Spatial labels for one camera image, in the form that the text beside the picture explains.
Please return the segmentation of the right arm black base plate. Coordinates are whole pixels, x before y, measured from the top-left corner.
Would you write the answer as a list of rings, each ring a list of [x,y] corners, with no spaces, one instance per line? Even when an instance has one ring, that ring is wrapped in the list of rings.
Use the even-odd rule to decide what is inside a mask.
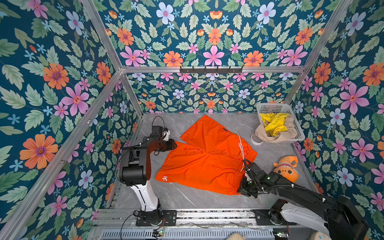
[[[252,212],[255,214],[255,220],[257,222],[258,226],[297,226],[296,223],[290,223],[283,219],[283,217],[280,217],[278,220],[273,220],[272,216],[270,215],[269,209],[260,209],[260,210],[252,210]]]

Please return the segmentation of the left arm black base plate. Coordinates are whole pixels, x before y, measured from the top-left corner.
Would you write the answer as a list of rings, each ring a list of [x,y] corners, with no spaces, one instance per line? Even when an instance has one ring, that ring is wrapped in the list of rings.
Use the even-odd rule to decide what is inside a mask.
[[[177,220],[176,210],[154,210],[151,212],[140,211],[137,216],[137,227],[175,226]]]

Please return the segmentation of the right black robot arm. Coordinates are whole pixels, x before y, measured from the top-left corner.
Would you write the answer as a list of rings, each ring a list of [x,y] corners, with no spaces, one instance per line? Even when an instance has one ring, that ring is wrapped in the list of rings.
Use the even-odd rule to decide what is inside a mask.
[[[243,163],[245,176],[238,193],[254,198],[268,194],[278,196],[267,214],[274,225],[302,225],[333,240],[363,240],[366,237],[368,223],[350,199],[344,196],[335,199],[316,193],[278,173],[266,174],[248,160],[243,160]]]

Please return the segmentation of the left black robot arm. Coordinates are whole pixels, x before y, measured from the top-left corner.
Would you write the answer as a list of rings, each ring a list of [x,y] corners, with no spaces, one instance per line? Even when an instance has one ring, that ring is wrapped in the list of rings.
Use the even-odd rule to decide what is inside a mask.
[[[151,154],[158,155],[176,149],[175,140],[170,139],[170,130],[165,122],[151,125],[151,134],[141,142],[123,148],[118,180],[130,187],[141,204],[137,218],[151,225],[158,225],[163,219],[161,203],[150,183],[152,176]]]

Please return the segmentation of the orange shorts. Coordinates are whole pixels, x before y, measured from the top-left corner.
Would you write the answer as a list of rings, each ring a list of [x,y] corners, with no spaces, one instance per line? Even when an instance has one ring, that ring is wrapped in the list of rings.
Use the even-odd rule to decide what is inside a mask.
[[[238,195],[245,177],[244,160],[253,162],[258,155],[243,138],[209,116],[187,129],[176,145],[157,181],[229,196]]]

